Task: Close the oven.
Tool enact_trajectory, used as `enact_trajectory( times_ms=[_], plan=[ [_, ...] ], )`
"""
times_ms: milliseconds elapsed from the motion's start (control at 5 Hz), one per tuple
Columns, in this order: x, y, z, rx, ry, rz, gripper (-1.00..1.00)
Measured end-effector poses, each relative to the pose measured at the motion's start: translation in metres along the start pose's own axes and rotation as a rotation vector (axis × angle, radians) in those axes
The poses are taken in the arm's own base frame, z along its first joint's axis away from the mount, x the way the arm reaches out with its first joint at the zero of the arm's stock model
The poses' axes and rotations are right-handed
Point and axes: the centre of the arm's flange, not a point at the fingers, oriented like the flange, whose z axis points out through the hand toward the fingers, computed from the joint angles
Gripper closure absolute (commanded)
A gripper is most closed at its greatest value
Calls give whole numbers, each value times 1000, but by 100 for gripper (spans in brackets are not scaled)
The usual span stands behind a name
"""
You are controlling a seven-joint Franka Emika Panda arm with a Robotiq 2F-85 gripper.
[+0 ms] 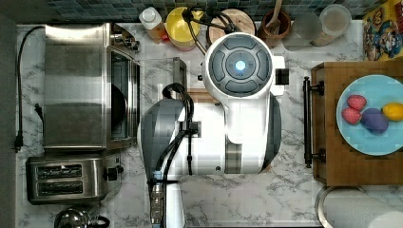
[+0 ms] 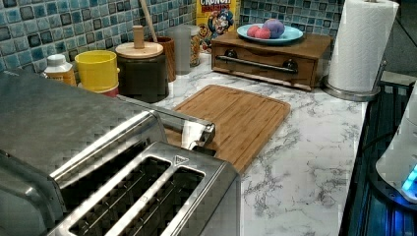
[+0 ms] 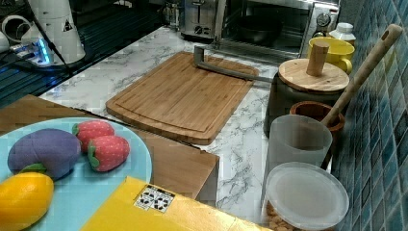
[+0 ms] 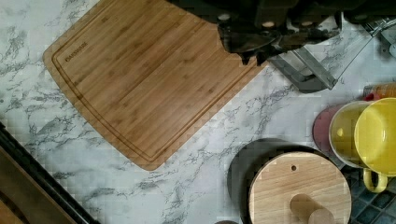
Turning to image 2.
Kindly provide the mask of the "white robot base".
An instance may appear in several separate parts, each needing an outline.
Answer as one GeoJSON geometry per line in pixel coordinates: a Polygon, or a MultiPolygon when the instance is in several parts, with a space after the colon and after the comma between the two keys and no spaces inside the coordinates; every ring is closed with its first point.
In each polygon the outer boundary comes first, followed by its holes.
{"type": "Polygon", "coordinates": [[[398,129],[388,148],[376,163],[382,179],[412,204],[417,202],[417,91],[407,102],[398,129]]]}

